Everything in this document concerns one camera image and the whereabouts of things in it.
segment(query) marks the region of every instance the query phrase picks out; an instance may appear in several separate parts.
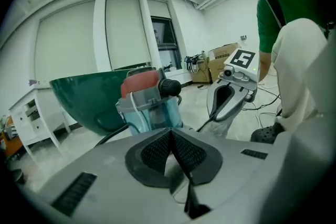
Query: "green shirt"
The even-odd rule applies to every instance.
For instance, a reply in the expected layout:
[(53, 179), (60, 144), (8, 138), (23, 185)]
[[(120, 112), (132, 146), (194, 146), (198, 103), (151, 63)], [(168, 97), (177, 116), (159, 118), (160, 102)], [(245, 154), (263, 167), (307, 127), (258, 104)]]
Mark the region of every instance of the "green shirt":
[[(319, 8), (318, 0), (278, 0), (285, 17), (286, 24), (299, 19), (307, 18), (318, 24), (325, 34), (327, 20), (324, 12)], [(266, 0), (259, 0), (257, 6), (258, 30), (262, 52), (272, 52), (277, 40), (280, 27)]]

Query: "window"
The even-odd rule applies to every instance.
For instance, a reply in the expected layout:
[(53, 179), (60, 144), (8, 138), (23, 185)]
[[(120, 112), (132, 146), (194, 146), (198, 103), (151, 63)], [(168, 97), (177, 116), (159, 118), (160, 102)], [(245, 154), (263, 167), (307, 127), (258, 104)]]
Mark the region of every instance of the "window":
[(181, 69), (181, 54), (171, 19), (153, 16), (151, 18), (162, 68), (165, 72)]

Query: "black shoe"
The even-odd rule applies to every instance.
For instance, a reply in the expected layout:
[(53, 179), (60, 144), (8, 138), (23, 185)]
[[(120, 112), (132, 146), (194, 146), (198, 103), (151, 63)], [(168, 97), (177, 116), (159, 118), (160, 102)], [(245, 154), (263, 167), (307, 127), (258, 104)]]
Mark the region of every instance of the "black shoe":
[(277, 135), (284, 131), (281, 124), (276, 122), (273, 126), (255, 130), (252, 133), (251, 142), (273, 144)]

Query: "floor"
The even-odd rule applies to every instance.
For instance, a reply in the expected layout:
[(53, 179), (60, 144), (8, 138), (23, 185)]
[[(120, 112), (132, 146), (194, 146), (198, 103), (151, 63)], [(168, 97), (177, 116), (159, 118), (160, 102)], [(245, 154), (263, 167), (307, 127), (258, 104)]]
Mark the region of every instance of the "floor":
[[(278, 95), (275, 73), (274, 69), (270, 70), (269, 75), (259, 84), (259, 88), (273, 94), (258, 90), (254, 100), (256, 107), (272, 102), (276, 98), (276, 95)], [(183, 123), (194, 129), (199, 128), (208, 119), (206, 108), (208, 85), (204, 85), (200, 89), (197, 86), (193, 84), (182, 89), (182, 103), (179, 107)], [(251, 133), (260, 128), (261, 125), (273, 125), (275, 115), (260, 115), (260, 113), (276, 113), (279, 104), (280, 100), (278, 99), (272, 105), (257, 112), (241, 111), (234, 119), (228, 131), (227, 139), (249, 141)], [(245, 108), (255, 108), (254, 105), (247, 103)], [(125, 130), (113, 137), (109, 142), (129, 135), (131, 135), (129, 130)], [(27, 178), (26, 186), (31, 190), (38, 192), (51, 176), (93, 148), (102, 137), (81, 127), (72, 131), (69, 135), (62, 135), (59, 139), (61, 141), (61, 153), (56, 149), (51, 140), (44, 140), (36, 143), (31, 149), (37, 159), (37, 165), (28, 154), (24, 154), (19, 161), (13, 161), (10, 164), (11, 168), (21, 168), (23, 170)]]

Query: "person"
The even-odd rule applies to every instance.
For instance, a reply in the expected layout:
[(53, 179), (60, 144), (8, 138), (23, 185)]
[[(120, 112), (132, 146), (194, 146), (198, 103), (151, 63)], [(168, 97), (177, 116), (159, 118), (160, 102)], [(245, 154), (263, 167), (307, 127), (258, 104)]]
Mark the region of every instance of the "person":
[(319, 0), (277, 0), (285, 25), (268, 0), (259, 0), (257, 21), (260, 50), (259, 81), (273, 62), (277, 71), (282, 115), (273, 126), (258, 129), (251, 141), (273, 143), (282, 131), (294, 131), (305, 119), (316, 115), (313, 98), (303, 79), (327, 43), (328, 17)]

